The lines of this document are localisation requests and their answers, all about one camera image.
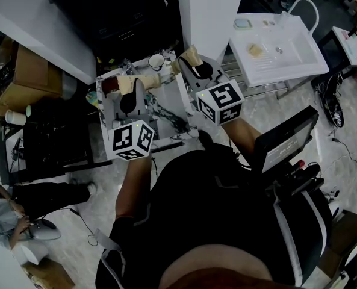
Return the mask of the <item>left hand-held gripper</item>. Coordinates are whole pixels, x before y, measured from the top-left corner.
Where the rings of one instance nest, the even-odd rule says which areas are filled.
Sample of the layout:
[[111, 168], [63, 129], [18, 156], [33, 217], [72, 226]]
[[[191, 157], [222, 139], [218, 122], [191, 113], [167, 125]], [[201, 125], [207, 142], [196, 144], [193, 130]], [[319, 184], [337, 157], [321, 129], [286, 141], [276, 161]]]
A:
[[132, 92], [120, 93], [115, 104], [116, 117], [127, 118], [108, 117], [108, 159], [129, 161], [149, 156], [155, 131], [150, 126], [146, 89], [141, 79], [135, 79]]

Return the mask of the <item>person's left forearm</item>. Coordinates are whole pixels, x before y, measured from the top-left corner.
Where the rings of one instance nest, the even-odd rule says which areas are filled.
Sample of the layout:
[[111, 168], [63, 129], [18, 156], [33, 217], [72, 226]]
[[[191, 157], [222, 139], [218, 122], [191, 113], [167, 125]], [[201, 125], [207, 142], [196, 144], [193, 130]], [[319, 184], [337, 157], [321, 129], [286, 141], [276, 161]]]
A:
[[151, 190], [152, 158], [147, 156], [128, 163], [125, 179], [116, 199], [116, 219], [146, 214]]

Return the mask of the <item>person's right forearm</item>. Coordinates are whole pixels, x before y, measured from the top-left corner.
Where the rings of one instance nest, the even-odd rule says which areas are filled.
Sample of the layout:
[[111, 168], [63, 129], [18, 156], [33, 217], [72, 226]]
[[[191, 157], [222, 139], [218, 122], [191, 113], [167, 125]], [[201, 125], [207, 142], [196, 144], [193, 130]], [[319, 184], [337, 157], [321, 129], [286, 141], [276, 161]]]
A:
[[240, 117], [224, 123], [222, 128], [244, 159], [252, 164], [255, 141], [261, 133]]

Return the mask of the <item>white paper cup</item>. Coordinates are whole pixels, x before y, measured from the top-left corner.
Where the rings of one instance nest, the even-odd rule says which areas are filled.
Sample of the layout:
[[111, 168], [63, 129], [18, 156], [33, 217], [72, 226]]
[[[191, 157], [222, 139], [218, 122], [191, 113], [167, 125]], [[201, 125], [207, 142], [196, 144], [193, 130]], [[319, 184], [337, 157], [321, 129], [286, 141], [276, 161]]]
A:
[[8, 124], [24, 126], [26, 124], [27, 116], [22, 113], [18, 113], [12, 110], [7, 110], [5, 112], [5, 121]]

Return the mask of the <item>dark red cloth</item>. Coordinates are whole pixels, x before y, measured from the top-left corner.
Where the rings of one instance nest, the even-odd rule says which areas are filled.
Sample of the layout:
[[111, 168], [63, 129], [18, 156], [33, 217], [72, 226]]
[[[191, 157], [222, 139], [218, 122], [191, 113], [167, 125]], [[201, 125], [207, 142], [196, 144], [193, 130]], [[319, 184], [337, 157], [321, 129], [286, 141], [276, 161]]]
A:
[[107, 95], [108, 93], [115, 92], [119, 90], [119, 83], [117, 80], [117, 76], [112, 76], [105, 78], [101, 82], [101, 87], [104, 95]]

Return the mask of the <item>chrome faucet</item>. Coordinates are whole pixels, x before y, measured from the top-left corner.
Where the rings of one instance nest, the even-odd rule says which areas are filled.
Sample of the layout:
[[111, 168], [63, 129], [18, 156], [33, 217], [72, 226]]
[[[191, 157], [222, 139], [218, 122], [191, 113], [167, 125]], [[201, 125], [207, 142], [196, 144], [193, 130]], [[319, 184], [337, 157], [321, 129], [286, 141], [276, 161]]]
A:
[[138, 71], [134, 65], [128, 60], [124, 59], [122, 63], [122, 75], [137, 75]]

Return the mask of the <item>yellow sponge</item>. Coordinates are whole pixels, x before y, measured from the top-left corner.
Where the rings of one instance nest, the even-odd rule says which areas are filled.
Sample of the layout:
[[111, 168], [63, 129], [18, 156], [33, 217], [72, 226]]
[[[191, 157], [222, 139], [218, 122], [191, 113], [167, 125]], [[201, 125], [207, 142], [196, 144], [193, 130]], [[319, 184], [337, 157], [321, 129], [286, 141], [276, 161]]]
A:
[[249, 44], [247, 47], [247, 52], [253, 57], [259, 57], [263, 53], [263, 49], [260, 45], [257, 44]]

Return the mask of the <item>person's black shoe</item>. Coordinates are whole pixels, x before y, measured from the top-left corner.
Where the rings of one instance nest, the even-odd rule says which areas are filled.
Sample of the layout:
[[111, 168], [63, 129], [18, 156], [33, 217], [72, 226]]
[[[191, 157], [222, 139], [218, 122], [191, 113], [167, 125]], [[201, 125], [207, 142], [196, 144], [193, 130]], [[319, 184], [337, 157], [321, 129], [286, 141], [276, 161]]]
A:
[[203, 146], [204, 149], [209, 149], [212, 147], [212, 145], [214, 144], [211, 136], [204, 130], [198, 130], [199, 133], [199, 141], [201, 143], [201, 145]]

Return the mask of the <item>black desk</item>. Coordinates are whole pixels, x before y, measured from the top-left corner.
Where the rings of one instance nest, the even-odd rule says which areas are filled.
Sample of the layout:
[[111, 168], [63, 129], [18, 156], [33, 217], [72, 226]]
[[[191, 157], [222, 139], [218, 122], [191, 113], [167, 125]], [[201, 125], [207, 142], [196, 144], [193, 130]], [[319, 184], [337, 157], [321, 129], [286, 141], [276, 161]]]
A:
[[23, 184], [110, 165], [93, 158], [88, 126], [97, 119], [87, 101], [62, 99], [34, 104], [24, 126], [0, 119], [1, 182]]

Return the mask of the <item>large open cardboard box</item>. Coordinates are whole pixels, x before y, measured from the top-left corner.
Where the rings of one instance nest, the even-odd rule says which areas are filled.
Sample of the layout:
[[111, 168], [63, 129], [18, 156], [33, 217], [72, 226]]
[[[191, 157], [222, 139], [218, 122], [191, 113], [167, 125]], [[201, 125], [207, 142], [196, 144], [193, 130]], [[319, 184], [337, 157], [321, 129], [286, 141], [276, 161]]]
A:
[[26, 47], [13, 42], [8, 48], [9, 61], [0, 68], [0, 117], [7, 110], [24, 112], [42, 98], [63, 94], [63, 71]]

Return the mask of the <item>black monitor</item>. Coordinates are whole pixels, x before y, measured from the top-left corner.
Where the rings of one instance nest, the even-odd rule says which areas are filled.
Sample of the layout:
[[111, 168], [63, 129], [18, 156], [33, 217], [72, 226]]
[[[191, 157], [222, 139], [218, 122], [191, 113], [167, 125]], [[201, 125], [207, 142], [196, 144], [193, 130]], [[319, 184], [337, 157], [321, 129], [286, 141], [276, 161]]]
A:
[[263, 174], [301, 153], [312, 139], [318, 111], [308, 106], [255, 140], [252, 170]]

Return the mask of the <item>white curved faucet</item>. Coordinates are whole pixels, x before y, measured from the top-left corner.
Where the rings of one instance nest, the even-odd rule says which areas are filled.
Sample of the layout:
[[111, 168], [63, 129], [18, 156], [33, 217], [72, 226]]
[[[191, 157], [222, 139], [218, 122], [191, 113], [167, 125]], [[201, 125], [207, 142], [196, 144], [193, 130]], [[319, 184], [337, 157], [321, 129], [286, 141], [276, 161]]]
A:
[[308, 34], [310, 36], [313, 36], [313, 33], [315, 31], [315, 29], [317, 28], [318, 24], [319, 24], [319, 21], [320, 21], [320, 14], [318, 12], [318, 8], [316, 7], [316, 5], [311, 1], [311, 0], [295, 0], [295, 2], [292, 4], [292, 6], [290, 7], [290, 9], [286, 12], [287, 16], [290, 16], [291, 15], [291, 12], [294, 10], [294, 8], [296, 7], [296, 5], [301, 2], [301, 1], [306, 1], [307, 3], [309, 3], [313, 10], [314, 10], [314, 13], [315, 13], [315, 22], [312, 26], [312, 28], [308, 31]]

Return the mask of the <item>person's black clothing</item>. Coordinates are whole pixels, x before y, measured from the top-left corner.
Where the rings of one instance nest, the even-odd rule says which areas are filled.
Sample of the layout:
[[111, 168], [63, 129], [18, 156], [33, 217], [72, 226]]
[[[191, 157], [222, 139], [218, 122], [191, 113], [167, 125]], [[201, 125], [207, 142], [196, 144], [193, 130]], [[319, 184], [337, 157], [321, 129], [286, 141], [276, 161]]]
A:
[[115, 219], [96, 289], [296, 289], [317, 266], [332, 216], [320, 190], [276, 199], [228, 148], [170, 161], [146, 214]]

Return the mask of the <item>black backpack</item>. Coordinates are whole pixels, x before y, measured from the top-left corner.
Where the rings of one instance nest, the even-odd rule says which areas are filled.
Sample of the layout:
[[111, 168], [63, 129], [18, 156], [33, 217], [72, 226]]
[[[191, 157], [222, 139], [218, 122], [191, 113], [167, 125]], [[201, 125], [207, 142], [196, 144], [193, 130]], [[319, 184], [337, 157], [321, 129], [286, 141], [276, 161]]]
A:
[[336, 128], [344, 126], [344, 115], [337, 96], [338, 87], [342, 83], [339, 75], [332, 76], [324, 83], [320, 93], [321, 104], [328, 121]]

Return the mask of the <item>small cardboard box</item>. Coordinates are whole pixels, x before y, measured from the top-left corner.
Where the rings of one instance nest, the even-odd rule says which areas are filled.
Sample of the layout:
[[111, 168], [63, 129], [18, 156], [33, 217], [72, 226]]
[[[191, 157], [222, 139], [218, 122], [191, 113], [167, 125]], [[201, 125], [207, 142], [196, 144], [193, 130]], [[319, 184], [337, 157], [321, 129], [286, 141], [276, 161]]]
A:
[[25, 263], [23, 271], [36, 289], [74, 289], [75, 283], [63, 266], [51, 259], [44, 258], [39, 265]]

